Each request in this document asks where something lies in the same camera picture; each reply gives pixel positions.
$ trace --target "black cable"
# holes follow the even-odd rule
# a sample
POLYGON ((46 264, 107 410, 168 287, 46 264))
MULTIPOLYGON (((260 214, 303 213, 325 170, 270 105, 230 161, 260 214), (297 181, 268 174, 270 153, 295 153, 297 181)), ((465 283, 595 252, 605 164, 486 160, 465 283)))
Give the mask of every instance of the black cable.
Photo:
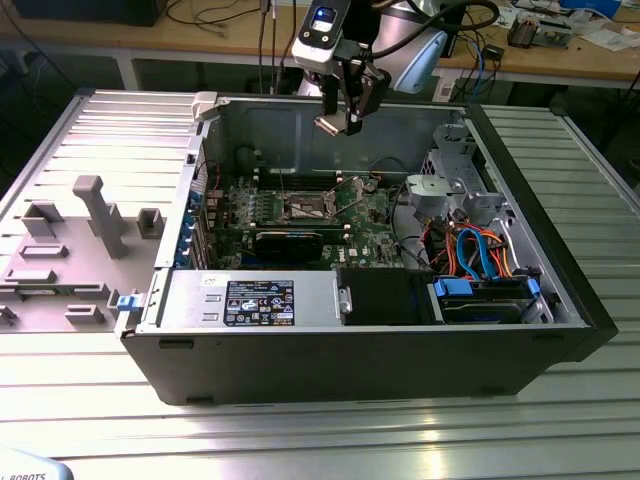
POLYGON ((617 112, 614 112, 616 113, 616 116, 613 118, 612 121, 608 123, 607 127, 605 128, 602 134, 600 145, 599 145, 601 151, 605 151, 607 149, 609 144, 618 135, 618 132, 622 128, 626 118, 629 115, 633 114, 636 108, 638 107, 638 105, 640 104, 640 93, 639 93, 639 94, 636 94, 636 98, 631 100, 631 103, 628 106, 625 105, 629 96, 634 91, 633 88, 636 86, 639 80, 640 80, 640 70, 638 70, 638 73, 636 74, 633 82, 631 83, 631 86, 628 88, 628 90, 622 97, 622 100, 620 101, 619 105, 617 106, 616 108, 617 112))
POLYGON ((418 257, 415 253, 413 253, 411 250, 409 250, 407 247, 405 247, 402 242, 398 239, 398 233, 396 232, 396 226, 395 226, 395 215, 396 215, 396 208, 398 206, 398 199, 400 198, 400 195, 402 195, 402 191, 403 189, 406 190, 407 188, 407 184, 403 183, 400 188, 398 189, 398 193, 396 194, 396 199, 393 202, 393 207, 391 207, 391 213, 390 213, 390 224, 391 224, 391 233, 393 234, 393 238, 395 239, 395 241, 398 243, 398 245, 400 246, 400 249, 406 253, 407 255, 409 255, 411 258, 413 258, 416 263, 418 264, 419 267, 424 268, 425 270, 429 270, 429 271, 433 271, 428 265, 427 262, 425 262, 423 259, 421 259, 420 257, 418 257))
POLYGON ((375 167, 378 163, 380 163, 383 160, 391 160, 392 162, 394 162, 396 165, 398 165, 400 168, 402 168, 402 170, 404 170, 405 172, 407 172, 408 174, 411 174, 411 172, 409 171, 409 169, 407 168, 407 166, 402 163, 399 159, 397 159, 396 157, 391 157, 391 156, 385 156, 385 157, 380 157, 377 160, 374 160, 373 163, 371 163, 371 165, 369 165, 369 173, 371 173, 373 171, 373 167, 375 167))
POLYGON ((282 79, 282 75, 284 74, 284 59, 287 56, 287 52, 291 49, 291 45, 293 45, 294 40, 296 39, 297 29, 297 18, 296 18, 296 10, 298 9, 296 5, 296 0, 292 2, 293 6, 293 28, 291 30, 291 36, 289 37, 289 41, 287 42, 287 46, 282 52, 282 56, 280 57, 280 65, 278 66, 278 74, 276 79, 276 95, 280 91, 280 80, 282 79))
POLYGON ((8 62, 7 59, 4 58, 4 56, 2 56, 2 54, 0 54, 0 62, 2 62, 2 64, 4 65, 4 68, 6 68, 7 71, 12 72, 12 74, 15 76, 15 79, 17 79, 18 82, 20 82, 20 87, 22 88, 22 92, 25 94, 26 97, 29 97, 34 102, 36 108, 38 108, 37 100, 41 100, 48 103, 52 107, 55 107, 58 110, 58 113, 56 115, 59 115, 59 113, 64 110, 64 107, 58 105, 53 100, 50 100, 49 98, 36 93, 35 90, 34 91, 29 90, 27 85, 25 85, 24 83, 24 79, 28 76, 28 74, 21 74, 20 72, 18 72, 15 69, 15 67, 13 67, 13 65, 11 65, 11 63, 8 62))
POLYGON ((622 97, 622 100, 620 101, 621 106, 624 106, 624 103, 627 101, 627 98, 629 98, 629 95, 631 95, 631 92, 633 91, 633 87, 636 86, 636 83, 638 83, 638 80, 640 80, 640 70, 638 70, 638 73, 636 74, 636 78, 633 79, 631 86, 629 87, 627 92, 624 94, 624 97, 622 97))
POLYGON ((267 12, 260 14, 260 35, 258 36, 258 81, 260 82, 260 93, 263 94, 262 88, 262 42, 264 40, 264 24, 267 20, 267 12))
POLYGON ((275 94, 276 89, 276 17, 275 10, 273 11, 273 21, 271 22, 273 26, 273 32, 271 32, 271 88, 269 93, 271 95, 275 94))
MULTIPOLYGON (((484 43, 484 37, 481 36, 481 34, 479 34, 479 32, 475 32, 476 33, 476 45, 478 46, 478 50, 482 51, 482 49, 484 48, 483 46, 480 45, 480 41, 482 40, 482 43, 484 43)), ((469 52, 469 54, 473 57, 473 59, 475 60, 474 64, 473 64, 473 68, 471 69, 471 71, 469 72, 469 75, 467 76, 467 79, 464 81, 464 83, 462 84, 462 87, 459 87, 457 85, 454 86, 454 88, 456 88, 458 91, 454 94, 452 101, 455 101, 458 98, 458 95, 460 93, 469 95, 470 93, 468 93, 469 91, 467 91, 467 84, 469 83, 469 81, 471 80, 471 77, 473 76, 473 72, 476 71, 476 69, 478 68, 478 64, 480 63, 480 56, 478 55, 478 52, 472 51, 469 48, 469 42, 473 42, 473 39, 471 39, 471 37, 467 36, 466 34, 462 33, 459 34, 458 37, 461 40, 464 40, 466 43, 466 47, 467 47, 467 51, 469 52)), ((478 85, 478 81, 479 81, 479 75, 478 75, 478 79, 476 80, 476 82, 473 85, 473 88, 476 88, 476 85, 478 85)))
POLYGON ((384 10, 385 8, 389 8, 396 3, 400 3, 402 0, 382 0, 378 3, 371 4, 371 10, 384 10))
POLYGON ((254 13, 254 12, 259 12, 260 11, 259 8, 252 8, 250 10, 245 10, 243 12, 236 13, 236 14, 230 15, 228 17, 224 17, 224 18, 218 18, 216 20, 209 20, 209 21, 206 21, 206 22, 190 22, 190 21, 182 20, 180 18, 176 18, 171 14, 171 9, 174 8, 176 5, 178 5, 181 2, 182 2, 182 0, 174 0, 172 3, 167 5, 166 15, 167 15, 167 18, 169 18, 170 20, 173 20, 174 22, 177 22, 177 23, 181 23, 182 25, 214 25, 216 23, 226 22, 227 20, 233 20, 234 18, 238 18, 238 17, 241 17, 243 15, 247 15, 249 13, 254 13))
POLYGON ((67 75, 60 69, 60 67, 58 67, 58 65, 56 65, 51 60, 51 58, 49 58, 49 56, 46 53, 44 53, 44 51, 38 45, 36 45, 36 43, 33 40, 31 40, 31 38, 26 33, 24 33, 22 28, 20 28, 20 26, 15 22, 13 17, 9 15, 9 11, 7 10, 7 7, 3 1, 0 1, 0 7, 2 7, 2 11, 5 17, 7 17, 7 20, 9 20, 9 23, 13 25, 13 27, 18 31, 18 33, 22 36, 22 38, 24 38, 27 41, 27 43, 29 43, 40 55, 42 55, 47 60, 47 62, 49 62, 49 64, 54 68, 54 70, 58 72, 60 76, 64 79, 64 81, 69 84, 72 90, 74 91, 77 90, 78 87, 76 86, 76 84, 73 83, 69 77, 67 77, 67 75))
POLYGON ((462 32, 462 31, 470 31, 470 30, 478 30, 480 28, 488 27, 492 25, 498 18, 500 17, 500 10, 496 6, 495 3, 489 0, 462 0, 455 5, 449 5, 448 7, 443 8, 438 13, 436 13, 433 17, 429 17, 420 27, 414 30, 412 33, 407 35, 405 38, 400 40, 395 45, 392 45, 380 52, 373 52, 373 58, 382 58, 387 55, 391 55, 392 53, 397 52, 401 48, 406 47, 413 40, 418 38, 424 31, 426 31, 429 27, 437 28, 439 30, 444 30, 446 32, 454 33, 454 32, 462 32), (472 25, 454 25, 450 23, 442 23, 438 22, 442 17, 449 14, 453 10, 460 8, 461 6, 481 6, 486 7, 493 13, 493 16, 485 21, 480 23, 472 24, 472 25))

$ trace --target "electronic equipment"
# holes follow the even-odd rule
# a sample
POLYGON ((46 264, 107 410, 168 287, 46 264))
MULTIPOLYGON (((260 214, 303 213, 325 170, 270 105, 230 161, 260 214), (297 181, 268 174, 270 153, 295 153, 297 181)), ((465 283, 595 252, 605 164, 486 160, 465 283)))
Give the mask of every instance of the electronic equipment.
POLYGON ((74 98, 0 203, 0 331, 115 329, 170 404, 516 394, 615 335, 599 269, 633 245, 554 222, 640 217, 565 118, 392 104, 347 139, 318 106, 74 98), (576 164, 595 198, 540 185, 576 164))
POLYGON ((22 18, 123 23, 152 27, 167 0, 13 0, 22 18))
POLYGON ((620 0, 559 0, 558 3, 562 8, 569 10, 581 8, 596 10, 609 18, 613 18, 622 5, 620 0))
POLYGON ((520 48, 531 45, 567 48, 572 36, 571 25, 562 18, 521 12, 507 33, 507 41, 520 48))
POLYGON ((322 93, 322 111, 314 119, 318 127, 334 136, 360 132, 362 119, 378 110, 390 85, 408 93, 422 89, 441 53, 451 48, 453 40, 445 31, 479 29, 491 25, 500 14, 488 0, 437 7, 427 4, 430 14, 401 0, 311 3, 291 53, 322 93), (492 17, 462 26, 461 17, 470 5, 488 8, 492 17), (448 23, 446 17, 454 23, 448 23), (345 103, 343 111, 338 108, 339 92, 345 103))

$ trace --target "cable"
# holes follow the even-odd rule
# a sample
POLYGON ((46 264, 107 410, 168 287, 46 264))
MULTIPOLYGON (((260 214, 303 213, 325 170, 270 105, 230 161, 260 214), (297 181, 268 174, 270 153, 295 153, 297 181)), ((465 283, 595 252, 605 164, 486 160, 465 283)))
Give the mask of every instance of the cable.
POLYGON ((429 267, 427 265, 427 263, 420 257, 418 257, 415 253, 413 253, 411 250, 409 250, 407 247, 405 247, 398 239, 398 233, 396 232, 396 226, 395 226, 395 214, 396 214, 396 208, 398 206, 398 199, 400 198, 400 195, 402 195, 402 190, 407 188, 407 184, 403 183, 400 188, 398 189, 398 194, 396 195, 396 199, 393 202, 393 207, 391 207, 391 233, 393 234, 393 238, 396 240, 396 242, 398 242, 398 245, 400 246, 400 249, 406 253, 407 255, 409 255, 411 258, 413 258, 416 263, 418 264, 419 267, 422 267, 426 270, 429 271, 433 271, 431 269, 431 267, 429 267))
POLYGON ((34 49, 36 49, 36 51, 40 55, 42 55, 47 60, 47 62, 49 62, 51 64, 51 66, 54 68, 54 70, 60 74, 60 76, 64 79, 65 82, 67 82, 67 84, 71 87, 72 90, 74 90, 74 91, 77 90, 78 87, 76 86, 76 84, 73 83, 69 77, 67 77, 67 75, 60 69, 60 67, 58 67, 58 65, 56 65, 49 58, 49 56, 46 53, 44 53, 42 51, 42 49, 38 45, 36 45, 36 43, 33 40, 31 40, 31 38, 26 33, 24 33, 24 31, 20 28, 20 26, 15 22, 13 17, 11 15, 9 15, 9 11, 7 10, 7 7, 6 7, 6 5, 4 4, 3 1, 0 1, 0 7, 2 7, 2 11, 3 11, 5 17, 7 17, 7 20, 9 20, 9 23, 11 23, 11 25, 13 25, 13 27, 18 31, 20 36, 22 36, 22 38, 24 38, 27 41, 27 43, 29 43, 34 49))
POLYGON ((389 8, 391 5, 395 5, 396 3, 400 3, 402 0, 382 0, 378 3, 372 3, 372 10, 384 10, 385 8, 389 8))
POLYGON ((484 58, 482 57, 482 52, 480 51, 480 47, 476 42, 470 42, 478 52, 478 58, 480 59, 480 70, 478 71, 478 78, 476 79, 476 83, 473 86, 473 91, 471 93, 471 97, 469 97, 469 103, 472 102, 473 98, 478 93, 478 85, 480 84, 480 80, 482 79, 482 74, 484 73, 484 58))
POLYGON ((458 245, 456 247, 456 255, 458 258, 458 263, 467 273, 469 273, 469 275, 471 275, 474 278, 474 280, 478 280, 478 281, 480 280, 480 275, 478 275, 475 272, 475 270, 473 270, 469 265, 467 265, 467 263, 464 260, 464 252, 462 250, 462 244, 463 244, 464 237, 467 237, 469 235, 474 235, 476 237, 476 240, 478 241, 480 261, 482 263, 482 268, 484 269, 484 273, 490 278, 495 277, 496 272, 493 269, 493 265, 491 265, 491 262, 489 261, 489 255, 487 253, 488 252, 487 243, 485 242, 482 234, 478 230, 474 230, 472 228, 465 228, 458 234, 458 245))
POLYGON ((631 86, 629 87, 627 92, 624 94, 624 97, 622 97, 622 100, 620 101, 621 106, 624 105, 624 103, 627 101, 627 98, 629 98, 629 95, 631 95, 631 92, 633 91, 633 87, 636 86, 636 83, 638 83, 638 80, 640 80, 640 70, 638 70, 638 73, 636 74, 636 78, 633 79, 631 86))
POLYGON ((489 25, 493 24, 499 17, 500 17, 500 10, 498 9, 495 3, 489 0, 462 0, 460 3, 456 3, 455 5, 450 5, 440 10, 433 17, 430 17, 429 19, 427 19, 420 27, 418 27, 416 30, 414 30, 412 33, 407 35, 405 38, 400 40, 395 45, 385 48, 380 52, 373 52, 373 58, 374 59, 382 58, 397 52, 398 50, 407 46, 413 40, 418 38, 429 27, 438 28, 440 30, 444 30, 450 33, 478 30, 480 28, 488 27, 489 25), (472 25, 453 25, 453 24, 442 23, 437 21, 442 17, 444 17, 445 15, 447 15, 448 13, 452 12, 453 10, 461 6, 472 6, 472 5, 488 8, 493 13, 493 16, 489 20, 485 20, 483 22, 472 24, 472 25))
POLYGON ((271 32, 271 87, 269 93, 273 95, 276 89, 276 3, 273 3, 273 20, 271 25, 273 31, 271 32))
POLYGON ((260 34, 258 36, 258 81, 260 82, 260 94, 263 94, 262 88, 262 42, 264 40, 264 24, 267 20, 267 12, 260 14, 260 34))
MULTIPOLYGON (((236 13, 234 15, 230 15, 230 16, 225 17, 225 18, 218 18, 217 20, 209 20, 209 21, 206 21, 206 22, 205 21, 203 21, 203 22, 190 22, 190 21, 187 21, 187 20, 182 20, 180 18, 174 17, 171 14, 171 9, 174 8, 176 5, 178 5, 179 3, 181 3, 182 1, 183 0, 174 0, 172 3, 167 5, 167 10, 166 10, 167 18, 169 18, 170 20, 173 20, 174 22, 181 23, 182 25, 196 25, 196 26, 197 25, 215 25, 216 23, 226 22, 227 20, 233 20, 234 18, 238 18, 238 17, 241 17, 243 15, 247 15, 249 13, 254 13, 254 12, 259 12, 260 11, 259 8, 252 8, 250 10, 245 10, 243 12, 236 13)), ((202 11, 200 11, 200 13, 203 13, 203 12, 208 11, 208 10, 209 9, 202 10, 202 11)))
POLYGON ((369 169, 368 169, 369 173, 373 173, 373 167, 375 167, 378 163, 380 163, 383 160, 391 160, 396 165, 398 165, 400 168, 402 168, 402 170, 407 172, 409 175, 411 174, 411 172, 409 171, 409 169, 406 167, 406 165, 404 163, 402 163, 396 157, 391 157, 391 156, 380 157, 380 158, 374 160, 373 163, 371 165, 369 165, 369 169))
POLYGON ((280 65, 278 66, 278 74, 276 79, 276 95, 280 91, 280 80, 282 79, 282 75, 284 74, 284 59, 287 56, 287 52, 291 49, 291 45, 293 45, 293 42, 296 39, 296 33, 298 31, 297 29, 298 19, 297 19, 297 13, 296 13, 298 7, 296 5, 296 0, 293 0, 292 6, 293 6, 293 28, 291 30, 291 36, 289 37, 287 46, 285 47, 284 52, 282 52, 282 56, 280 57, 280 65))

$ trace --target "power supply label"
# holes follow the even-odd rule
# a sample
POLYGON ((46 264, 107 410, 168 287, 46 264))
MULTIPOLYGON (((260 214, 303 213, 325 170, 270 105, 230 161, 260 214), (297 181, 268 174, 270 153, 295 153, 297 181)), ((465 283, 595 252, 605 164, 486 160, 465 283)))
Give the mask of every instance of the power supply label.
POLYGON ((229 281, 224 323, 230 327, 295 325, 293 281, 229 281))

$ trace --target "blue latch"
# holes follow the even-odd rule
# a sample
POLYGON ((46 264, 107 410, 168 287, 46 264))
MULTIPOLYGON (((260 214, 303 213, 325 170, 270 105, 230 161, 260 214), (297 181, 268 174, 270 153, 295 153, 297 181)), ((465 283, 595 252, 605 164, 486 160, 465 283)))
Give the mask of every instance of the blue latch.
POLYGON ((202 203, 202 195, 191 190, 189 192, 189 203, 193 206, 199 206, 202 203))
POLYGON ((444 297, 445 295, 473 295, 471 282, 464 278, 441 278, 435 283, 434 287, 438 297, 444 297))
POLYGON ((192 217, 191 215, 185 215, 184 217, 182 217, 182 224, 183 225, 193 225, 194 223, 196 223, 196 219, 194 217, 192 217))
POLYGON ((116 308, 119 312, 137 312, 144 307, 143 293, 135 293, 133 295, 120 295, 116 308))
POLYGON ((529 287, 531 295, 533 295, 535 298, 538 298, 540 296, 540 285, 538 285, 538 282, 534 278, 530 278, 529 280, 527 280, 527 286, 529 287))

